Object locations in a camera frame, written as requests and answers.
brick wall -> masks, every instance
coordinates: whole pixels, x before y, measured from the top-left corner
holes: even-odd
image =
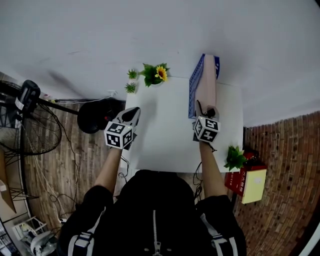
[[[267,165],[262,200],[234,206],[248,255],[289,255],[303,235],[320,195],[319,126],[315,112],[245,129]]]

yellow flower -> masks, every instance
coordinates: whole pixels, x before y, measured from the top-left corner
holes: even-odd
[[[168,77],[167,77],[167,72],[166,69],[163,68],[162,66],[157,66],[156,67],[156,78],[161,78],[163,81],[167,81]]]

wire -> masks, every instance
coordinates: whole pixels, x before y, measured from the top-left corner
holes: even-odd
[[[129,161],[127,159],[125,159],[124,156],[121,156],[121,159],[123,161],[125,161],[125,163],[126,163],[126,175],[121,171],[121,172],[119,172],[118,176],[119,176],[119,178],[124,179],[125,183],[127,184],[127,176],[128,176],[128,173],[129,173],[129,164],[130,163],[129,163]]]
[[[67,135],[67,132],[66,132],[66,129],[65,127],[63,126],[63,124],[59,121],[58,117],[47,107],[47,106],[43,106],[41,104],[39,104],[39,106],[41,108],[43,108],[44,110],[47,110],[52,116],[53,118],[55,119],[55,121],[63,128],[63,131],[64,131],[64,134],[65,134],[65,137],[66,139],[68,140],[68,142],[70,143],[70,148],[71,148],[71,151],[73,153],[73,157],[74,157],[74,164],[76,166],[76,169],[75,169],[75,193],[74,193],[74,198],[73,198],[73,205],[72,205],[72,208],[70,210],[70,212],[72,213],[73,211],[73,208],[75,207],[75,205],[77,204],[76,203],[76,198],[77,198],[77,192],[78,192],[78,189],[77,189],[77,184],[78,184],[78,181],[79,181],[79,166],[77,165],[77,161],[76,161],[76,153],[72,147],[72,142],[71,140],[69,139],[68,135]]]
[[[59,197],[61,197],[61,196],[66,196],[67,198],[70,198],[75,204],[77,204],[72,197],[70,197],[70,196],[68,196],[67,194],[64,194],[64,193],[59,194],[58,196],[55,196],[55,195],[53,195],[53,194],[50,194],[50,196],[49,196],[49,197],[50,197],[50,201],[53,202],[53,203],[55,203],[55,202],[57,202],[57,201],[59,200]],[[58,213],[59,221],[61,221],[61,217],[62,217],[63,215],[67,215],[67,214],[72,214],[72,213],[73,213],[73,211],[72,211],[72,212],[66,212],[64,209],[63,209],[63,211],[64,211],[64,213],[61,214],[61,207],[60,207],[59,213]]]
[[[202,182],[203,182],[203,180],[198,177],[201,164],[202,162],[199,163],[198,167],[196,168],[193,174],[193,185],[196,186],[195,192],[194,192],[194,200],[197,199],[198,202],[201,201]]]
[[[27,137],[28,142],[29,142],[29,144],[30,144],[31,150],[34,151],[34,149],[33,149],[33,147],[32,147],[32,143],[31,143],[31,141],[30,141],[30,139],[29,139],[29,136],[28,136],[27,132],[26,132],[25,134],[26,134],[26,137]],[[52,193],[54,194],[54,196],[57,197],[57,195],[55,194],[55,191],[54,191],[53,188],[50,186],[50,184],[49,184],[46,176],[44,175],[44,173],[43,173],[43,171],[42,171],[42,169],[41,169],[41,167],[40,167],[40,164],[39,164],[38,159],[36,158],[35,155],[33,156],[33,158],[34,158],[34,161],[35,161],[36,172],[37,172],[37,174],[38,174],[38,176],[39,176],[39,180],[40,180],[40,183],[41,183],[43,189],[48,193],[49,198],[50,198],[50,195],[51,195],[51,194],[49,193],[49,191],[48,191],[47,188],[45,187],[44,183],[42,182],[42,179],[41,179],[40,174],[39,174],[39,169],[40,169],[40,172],[41,172],[41,174],[42,174],[42,176],[43,176],[46,184],[47,184],[48,187],[51,189],[51,191],[52,191]],[[54,205],[54,208],[55,208],[55,210],[56,210],[57,217],[58,217],[58,219],[60,219],[60,211],[61,211],[61,209],[62,209],[64,212],[66,212],[66,211],[65,211],[64,207],[62,206],[61,201],[58,199],[58,197],[57,197],[57,201],[59,202],[59,212],[58,212],[58,208],[56,207],[56,205],[55,205],[55,204],[53,204],[53,205]]]
[[[90,101],[78,101],[78,102],[54,102],[55,104],[78,104],[78,103],[89,103],[89,102],[98,102],[104,99],[109,99],[112,96],[100,98],[100,99],[95,99],[95,100],[90,100]]]
[[[66,213],[61,214],[61,216],[63,216],[63,215],[67,216],[67,214],[73,214],[74,212],[75,212],[75,210],[74,211],[70,211],[70,212],[66,212]]]

white tabletop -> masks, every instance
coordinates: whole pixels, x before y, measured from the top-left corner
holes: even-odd
[[[189,80],[169,77],[160,86],[148,88],[143,78],[137,93],[127,95],[125,108],[140,107],[141,116],[137,137],[122,155],[130,169],[194,173],[201,159],[199,144],[193,141],[195,120],[188,118]],[[216,93],[221,131],[212,146],[219,170],[225,173],[229,171],[224,168],[228,146],[241,148],[243,143],[242,97],[240,88],[219,83]],[[127,167],[124,161],[120,166]]]

potted succulent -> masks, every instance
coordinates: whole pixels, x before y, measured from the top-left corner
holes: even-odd
[[[133,68],[128,70],[127,75],[129,76],[129,84],[138,80],[138,73]]]
[[[134,94],[136,92],[137,85],[134,82],[127,83],[125,85],[125,91],[127,94]]]
[[[244,167],[244,163],[247,161],[246,157],[244,156],[244,150],[239,151],[239,146],[229,146],[228,148],[228,155],[226,157],[226,165],[225,168],[229,168],[229,172],[233,168],[240,169]]]
[[[139,75],[144,76],[144,83],[146,87],[150,87],[151,85],[159,85],[162,82],[166,82],[168,80],[168,70],[167,63],[161,63],[156,66],[152,66],[149,64],[143,64],[144,70],[139,72]]]

